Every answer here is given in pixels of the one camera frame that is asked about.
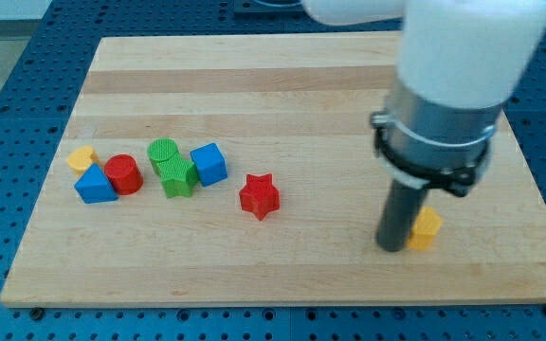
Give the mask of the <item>black cylindrical pointer rod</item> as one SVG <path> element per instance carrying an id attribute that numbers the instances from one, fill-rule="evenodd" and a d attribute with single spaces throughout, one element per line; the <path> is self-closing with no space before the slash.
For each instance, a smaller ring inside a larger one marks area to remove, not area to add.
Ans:
<path id="1" fill-rule="evenodd" d="M 412 226 L 428 195 L 427 188 L 411 188 L 397 180 L 391 182 L 375 240 L 388 252 L 403 250 Z"/>

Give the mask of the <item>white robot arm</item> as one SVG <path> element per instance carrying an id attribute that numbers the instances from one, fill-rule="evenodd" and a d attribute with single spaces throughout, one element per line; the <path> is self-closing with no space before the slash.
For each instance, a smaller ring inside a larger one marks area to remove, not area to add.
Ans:
<path id="1" fill-rule="evenodd" d="M 485 174 L 491 139 L 546 27 L 546 1 L 303 0 L 314 20 L 349 26 L 402 20 L 394 84 L 371 117 L 392 175 L 375 239 L 405 248 L 433 188 L 457 197 Z"/>

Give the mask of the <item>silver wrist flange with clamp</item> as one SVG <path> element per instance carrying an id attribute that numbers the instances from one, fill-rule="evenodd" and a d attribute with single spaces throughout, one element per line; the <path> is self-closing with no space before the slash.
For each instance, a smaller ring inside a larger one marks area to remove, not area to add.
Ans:
<path id="1" fill-rule="evenodd" d="M 465 197 L 487 171 L 500 113 L 499 105 L 438 104 L 396 79 L 384 108 L 371 115 L 374 153 L 409 188 Z"/>

